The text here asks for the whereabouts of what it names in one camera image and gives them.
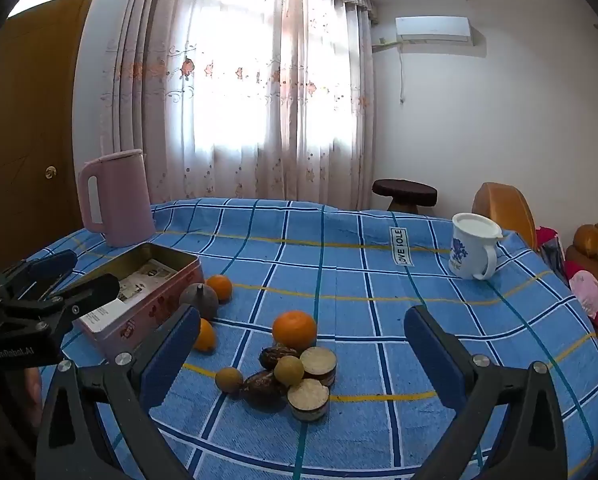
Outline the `person's hand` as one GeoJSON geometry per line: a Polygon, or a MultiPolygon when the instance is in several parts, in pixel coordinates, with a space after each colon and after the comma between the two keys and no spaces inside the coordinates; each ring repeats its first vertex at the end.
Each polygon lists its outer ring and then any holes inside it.
{"type": "Polygon", "coordinates": [[[26,413],[30,424],[38,428],[41,424],[43,404],[42,404],[42,379],[37,367],[26,368],[25,370],[25,388],[26,388],[26,413]]]}

